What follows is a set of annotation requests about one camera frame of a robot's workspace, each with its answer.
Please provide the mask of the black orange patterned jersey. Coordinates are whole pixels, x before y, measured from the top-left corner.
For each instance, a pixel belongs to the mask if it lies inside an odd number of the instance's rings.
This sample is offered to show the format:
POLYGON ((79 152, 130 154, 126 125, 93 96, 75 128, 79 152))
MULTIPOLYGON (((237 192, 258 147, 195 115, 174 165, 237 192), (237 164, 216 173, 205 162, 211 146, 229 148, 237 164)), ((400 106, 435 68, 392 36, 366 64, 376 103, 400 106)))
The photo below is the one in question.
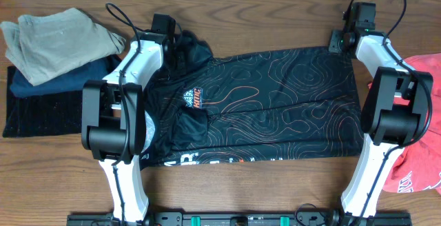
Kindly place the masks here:
POLYGON ((176 65, 145 88, 154 123, 141 167, 356 156, 360 102, 351 59, 325 47, 216 58, 184 31, 176 65))

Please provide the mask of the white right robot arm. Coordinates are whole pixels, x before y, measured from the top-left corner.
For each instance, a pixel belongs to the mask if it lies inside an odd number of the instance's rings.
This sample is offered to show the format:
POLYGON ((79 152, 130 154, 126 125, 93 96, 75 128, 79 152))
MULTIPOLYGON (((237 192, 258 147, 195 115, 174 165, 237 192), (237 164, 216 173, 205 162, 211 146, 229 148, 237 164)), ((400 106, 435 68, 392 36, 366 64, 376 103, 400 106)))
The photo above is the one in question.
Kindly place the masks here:
POLYGON ((431 122, 433 77, 415 70, 379 32, 331 33, 329 50, 352 54, 373 77, 361 114, 362 153, 335 225, 390 225, 400 216, 377 216, 377 203, 389 172, 404 149, 420 140, 431 122))

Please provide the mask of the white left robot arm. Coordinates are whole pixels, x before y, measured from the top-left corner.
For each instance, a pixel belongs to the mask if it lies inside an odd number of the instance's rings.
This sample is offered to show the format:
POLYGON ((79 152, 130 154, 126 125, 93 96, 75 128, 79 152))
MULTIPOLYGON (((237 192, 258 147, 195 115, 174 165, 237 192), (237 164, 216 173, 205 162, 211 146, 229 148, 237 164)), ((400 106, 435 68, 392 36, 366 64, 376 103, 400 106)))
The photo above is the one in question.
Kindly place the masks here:
POLYGON ((111 215, 93 225, 145 222, 149 201, 139 163, 148 146, 143 91, 170 61, 174 46, 174 34, 142 33, 113 71, 83 86, 81 142, 105 172, 114 203, 111 215))

